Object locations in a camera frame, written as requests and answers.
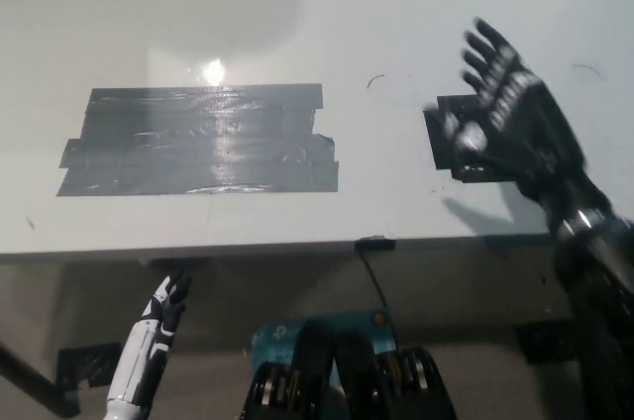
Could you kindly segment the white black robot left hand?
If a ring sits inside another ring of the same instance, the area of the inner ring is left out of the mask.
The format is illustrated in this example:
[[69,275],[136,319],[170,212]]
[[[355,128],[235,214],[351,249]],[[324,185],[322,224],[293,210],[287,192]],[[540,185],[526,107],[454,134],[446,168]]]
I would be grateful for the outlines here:
[[183,272],[166,276],[133,325],[110,384],[105,420],[150,416],[190,283]]

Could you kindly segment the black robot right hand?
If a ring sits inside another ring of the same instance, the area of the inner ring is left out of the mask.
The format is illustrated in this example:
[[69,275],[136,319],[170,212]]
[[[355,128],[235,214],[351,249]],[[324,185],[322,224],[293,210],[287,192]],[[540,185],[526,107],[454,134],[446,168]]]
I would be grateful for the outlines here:
[[452,150],[512,180],[546,214],[547,226],[588,230],[612,217],[585,170],[579,140],[545,81],[482,18],[465,33],[462,80],[475,103],[434,115]]

